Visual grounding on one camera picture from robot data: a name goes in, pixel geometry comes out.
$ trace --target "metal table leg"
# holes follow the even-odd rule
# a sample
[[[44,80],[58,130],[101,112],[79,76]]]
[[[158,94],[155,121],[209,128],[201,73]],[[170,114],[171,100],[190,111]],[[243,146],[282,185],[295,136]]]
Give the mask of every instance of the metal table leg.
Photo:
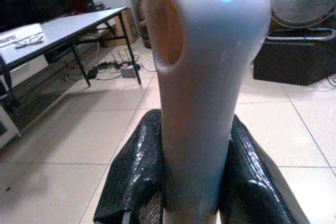
[[[131,48],[130,41],[128,40],[128,36],[127,36],[127,33],[126,33],[126,29],[125,29],[125,24],[124,24],[124,21],[122,19],[121,13],[118,16],[119,16],[119,19],[120,19],[122,31],[123,31],[124,36],[125,36],[127,47],[128,47],[128,50],[129,50],[131,58],[132,58],[132,63],[133,63],[134,69],[135,69],[135,74],[137,75],[138,83],[141,84],[141,79],[140,79],[139,72],[138,72],[138,69],[137,69],[137,64],[135,63],[134,54],[133,54],[133,51],[132,51],[132,48]]]
[[[91,86],[91,83],[90,83],[89,78],[87,77],[87,75],[86,75],[86,73],[85,73],[85,69],[84,69],[82,63],[80,62],[80,59],[79,59],[79,57],[78,57],[78,54],[77,54],[77,52],[76,52],[76,48],[74,47],[74,45],[71,45],[71,51],[72,51],[73,55],[75,56],[75,59],[77,60],[77,63],[78,63],[79,68],[80,68],[80,71],[82,72],[82,74],[83,74],[83,76],[84,76],[84,78],[85,78],[85,80],[86,80],[86,83],[87,83],[87,84],[89,85],[89,87],[90,87],[90,86]]]

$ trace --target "tiled floor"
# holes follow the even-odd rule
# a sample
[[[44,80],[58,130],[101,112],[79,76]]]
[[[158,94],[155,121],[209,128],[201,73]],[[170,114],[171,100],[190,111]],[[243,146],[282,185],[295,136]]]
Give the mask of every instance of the tiled floor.
[[[133,47],[154,70],[151,50],[140,40]],[[0,151],[0,223],[92,223],[113,158],[140,118],[160,108],[156,74],[140,75],[141,86],[118,78],[94,80],[88,89],[78,81]],[[311,223],[336,223],[336,88],[325,80],[309,87],[257,81],[250,69],[236,114],[280,167]]]

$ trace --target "white table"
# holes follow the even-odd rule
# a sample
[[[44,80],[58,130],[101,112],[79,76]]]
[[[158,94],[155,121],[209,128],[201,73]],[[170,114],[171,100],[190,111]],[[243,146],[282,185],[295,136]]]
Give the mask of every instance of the white table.
[[[140,76],[134,61],[134,54],[127,37],[125,30],[125,25],[122,19],[121,12],[125,10],[126,7],[100,10],[97,12],[80,14],[75,16],[61,17],[54,19],[52,21],[41,24],[41,27],[44,32],[44,41],[37,45],[29,45],[23,48],[15,49],[15,45],[12,44],[0,50],[0,53],[8,67],[9,70],[19,67],[30,60],[48,52],[57,47],[67,43],[77,60],[77,63],[80,67],[82,74],[85,77],[85,80],[89,86],[91,86],[90,81],[85,73],[85,70],[80,62],[80,59],[76,53],[76,44],[90,43],[96,41],[106,41],[106,40],[115,40],[115,39],[125,39],[128,50],[130,52],[132,63],[134,65],[135,73],[137,75],[138,83],[141,84]],[[107,28],[112,31],[112,27],[107,22],[109,19],[118,16],[122,26],[124,35],[119,37],[105,38],[105,39],[90,39],[85,41],[79,41],[79,37],[83,35],[90,29],[97,27],[98,25],[105,23]]]

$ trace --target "cardboard box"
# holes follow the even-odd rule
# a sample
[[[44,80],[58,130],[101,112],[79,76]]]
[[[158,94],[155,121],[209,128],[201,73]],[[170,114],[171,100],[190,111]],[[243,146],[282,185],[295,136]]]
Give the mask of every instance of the cardboard box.
[[[132,15],[132,10],[130,8],[127,8],[127,9],[125,9],[121,12],[121,15],[122,15],[122,19],[123,19],[124,24],[125,24],[128,40],[132,44],[132,43],[136,42],[137,39],[139,38],[138,33],[136,31],[137,29],[135,27],[133,15]],[[122,27],[121,27],[119,17],[115,17],[114,22],[116,24],[115,25],[116,26],[116,29],[115,29],[116,30],[116,36],[123,36]],[[111,38],[111,37],[113,37],[113,34],[112,34],[111,31],[107,31],[101,37],[102,38]],[[127,43],[126,43],[125,39],[118,39],[118,40],[104,41],[100,44],[101,44],[100,45],[101,47],[116,47],[116,46],[126,45]]]

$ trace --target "white cylindrical object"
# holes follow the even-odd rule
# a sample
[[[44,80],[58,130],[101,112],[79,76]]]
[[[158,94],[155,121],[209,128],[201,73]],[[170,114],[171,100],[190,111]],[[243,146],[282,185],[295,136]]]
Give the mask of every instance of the white cylindrical object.
[[[214,223],[244,71],[270,0],[147,0],[159,79],[166,223]]]

